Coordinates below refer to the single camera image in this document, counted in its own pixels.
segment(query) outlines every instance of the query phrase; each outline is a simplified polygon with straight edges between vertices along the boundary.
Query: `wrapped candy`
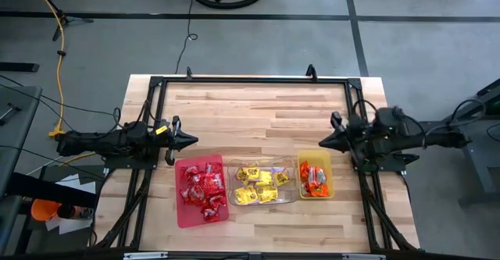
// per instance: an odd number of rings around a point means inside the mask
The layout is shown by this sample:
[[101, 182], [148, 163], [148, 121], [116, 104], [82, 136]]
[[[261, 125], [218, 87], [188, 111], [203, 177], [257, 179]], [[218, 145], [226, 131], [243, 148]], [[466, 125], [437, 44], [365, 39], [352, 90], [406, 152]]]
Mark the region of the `wrapped candy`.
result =
[[278, 187], [290, 182], [290, 178], [288, 178], [285, 172], [275, 172], [273, 173], [273, 178], [274, 178], [274, 183]]
[[309, 164], [307, 161], [304, 161], [300, 164], [300, 179], [302, 181], [307, 181], [309, 177]]
[[328, 186], [327, 185], [318, 185], [314, 187], [310, 187], [311, 195], [313, 197], [326, 198], [328, 197]]
[[189, 189], [189, 198], [196, 206], [203, 206], [206, 204], [205, 193], [199, 185], [194, 185]]
[[215, 210], [217, 210], [219, 206], [227, 206], [226, 198], [222, 194], [215, 195], [209, 198], [209, 205]]
[[198, 174], [191, 176], [187, 181], [195, 183], [195, 184], [200, 184], [203, 181], [204, 176], [205, 176], [204, 173], [198, 173]]
[[259, 196], [260, 204], [276, 201], [278, 198], [278, 189], [273, 186], [259, 187], [257, 188], [257, 195]]
[[184, 180], [189, 180], [193, 175], [196, 175], [200, 173], [199, 169], [197, 166], [188, 166], [186, 169], [183, 171], [182, 178]]
[[316, 167], [309, 167], [309, 176], [307, 177], [307, 181], [309, 182], [309, 185], [318, 184], [316, 180]]
[[207, 163], [205, 166], [205, 172], [206, 173], [221, 173], [222, 172], [222, 166], [218, 163]]
[[236, 179], [240, 180], [245, 186], [248, 185], [248, 170], [246, 168], [238, 169]]
[[310, 197], [311, 193], [309, 192], [309, 184], [306, 182], [301, 183], [300, 192], [304, 197]]
[[259, 181], [255, 183], [258, 187], [271, 186], [273, 185], [273, 177], [270, 171], [260, 171]]
[[236, 202], [239, 205], [247, 205], [248, 204], [248, 196], [246, 193], [246, 188], [238, 188], [234, 190], [234, 196], [236, 196]]
[[220, 173], [207, 173], [202, 183], [205, 194], [212, 196], [224, 192], [224, 184]]
[[252, 185], [247, 187], [246, 194], [248, 196], [247, 201], [249, 204], [259, 202], [259, 196], [257, 195], [257, 191]]
[[216, 209], [205, 207], [202, 209], [203, 219], [205, 222], [217, 222], [219, 221], [219, 213]]
[[327, 183], [327, 176], [325, 175], [325, 172], [319, 167], [315, 167], [315, 169], [316, 169], [316, 182], [319, 185], [326, 184]]
[[257, 181], [260, 178], [260, 169], [257, 167], [247, 168], [248, 180]]
[[191, 201], [191, 197], [189, 195], [189, 191], [190, 191], [190, 187], [184, 189], [184, 190], [180, 190], [179, 191], [179, 195], [180, 197], [182, 198], [182, 201], [184, 202], [185, 205], [189, 205], [192, 203]]

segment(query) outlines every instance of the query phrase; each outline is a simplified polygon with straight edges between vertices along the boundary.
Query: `white paper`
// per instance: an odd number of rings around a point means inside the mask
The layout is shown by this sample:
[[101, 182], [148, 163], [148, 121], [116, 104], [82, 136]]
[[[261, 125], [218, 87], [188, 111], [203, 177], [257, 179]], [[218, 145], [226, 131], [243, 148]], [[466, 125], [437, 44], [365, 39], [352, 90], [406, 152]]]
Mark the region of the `white paper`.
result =
[[[95, 182], [85, 183], [83, 185], [80, 185], [80, 180], [77, 178], [79, 178], [78, 174], [71, 175], [62, 179], [62, 181], [57, 182], [57, 184], [95, 194]], [[62, 219], [57, 216], [54, 216], [49, 221], [45, 222], [47, 230], [52, 230], [55, 227], [59, 226], [59, 234], [69, 233], [75, 230], [87, 228], [91, 226], [91, 224], [92, 224], [92, 219], [89, 220]]]

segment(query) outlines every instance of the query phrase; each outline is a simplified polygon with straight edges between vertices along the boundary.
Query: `black floor stripe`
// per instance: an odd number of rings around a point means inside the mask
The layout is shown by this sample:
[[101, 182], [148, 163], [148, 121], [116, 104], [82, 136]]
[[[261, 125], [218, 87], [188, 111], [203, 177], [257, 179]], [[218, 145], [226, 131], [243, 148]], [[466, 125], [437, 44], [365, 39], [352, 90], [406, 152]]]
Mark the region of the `black floor stripe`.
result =
[[361, 34], [359, 33], [354, 0], [347, 0], [347, 9], [351, 21], [352, 38], [354, 39], [354, 49], [356, 51], [356, 58], [358, 59], [359, 74], [361, 77], [368, 77], [368, 67], [366, 65], [365, 52], [363, 51], [363, 43], [361, 42]]
[[[188, 14], [171, 13], [111, 13], [111, 12], [66, 12], [67, 16], [90, 19], [117, 20], [185, 20]], [[0, 11], [0, 17], [52, 18], [51, 12]], [[192, 20], [306, 20], [349, 21], [348, 15], [281, 15], [281, 14], [191, 14]]]
[[357, 16], [363, 22], [410, 22], [410, 23], [500, 23], [493, 16]]
[[[67, 12], [67, 16], [115, 20], [185, 20], [185, 13]], [[0, 11], [0, 17], [52, 18], [51, 12]], [[306, 20], [410, 23], [500, 23], [500, 16], [370, 16], [314, 14], [191, 14], [192, 20]]]

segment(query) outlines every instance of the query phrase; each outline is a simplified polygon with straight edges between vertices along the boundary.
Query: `wooden table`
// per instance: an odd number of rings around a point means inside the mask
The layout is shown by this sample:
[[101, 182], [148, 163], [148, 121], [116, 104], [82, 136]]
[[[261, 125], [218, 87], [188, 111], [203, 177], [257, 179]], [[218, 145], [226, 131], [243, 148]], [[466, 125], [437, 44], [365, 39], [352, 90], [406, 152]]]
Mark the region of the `wooden table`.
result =
[[[137, 118], [147, 96], [149, 78], [130, 76], [122, 121]], [[381, 78], [362, 78], [362, 89], [365, 99], [375, 106], [387, 105]], [[197, 144], [185, 148], [177, 158], [221, 154], [229, 162], [236, 158], [295, 157], [299, 150], [317, 149], [318, 142], [332, 132], [329, 119], [333, 111], [347, 115], [344, 90], [336, 84], [175, 83], [166, 90], [163, 118], [178, 115], [183, 131], [199, 137]], [[285, 205], [229, 205], [228, 221], [187, 229], [177, 226], [173, 168], [165, 163], [165, 152], [161, 152], [149, 190], [141, 250], [368, 252], [359, 181], [349, 154], [328, 151], [334, 174], [332, 199], [299, 200]], [[122, 213], [129, 179], [130, 170], [117, 170], [104, 186], [95, 227], [99, 238]], [[380, 173], [380, 181], [388, 215], [408, 241], [418, 247], [401, 177]], [[127, 243], [134, 220], [133, 216]], [[382, 244], [378, 218], [374, 222]]]

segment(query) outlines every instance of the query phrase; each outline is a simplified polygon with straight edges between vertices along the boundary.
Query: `orange candy wrapper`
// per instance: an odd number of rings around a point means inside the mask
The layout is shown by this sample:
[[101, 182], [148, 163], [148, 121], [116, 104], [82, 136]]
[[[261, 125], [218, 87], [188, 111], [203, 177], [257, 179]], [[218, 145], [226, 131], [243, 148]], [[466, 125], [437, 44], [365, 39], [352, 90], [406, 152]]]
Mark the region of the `orange candy wrapper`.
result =
[[327, 198], [328, 186], [324, 172], [319, 167], [309, 166], [307, 161], [300, 165], [302, 195], [306, 197]]

